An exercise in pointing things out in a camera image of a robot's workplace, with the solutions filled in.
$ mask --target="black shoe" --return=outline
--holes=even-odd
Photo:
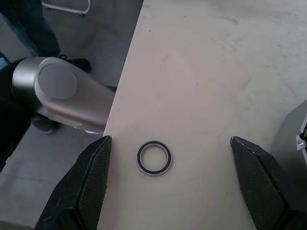
[[[75,65],[76,67],[79,67],[80,69],[82,69],[85,72],[91,71],[90,62],[88,60],[84,59],[84,58],[68,59],[65,54],[60,55],[59,58]]]
[[[59,129],[59,122],[49,120],[43,116],[35,116],[32,119],[32,124],[44,134],[52,134]]]

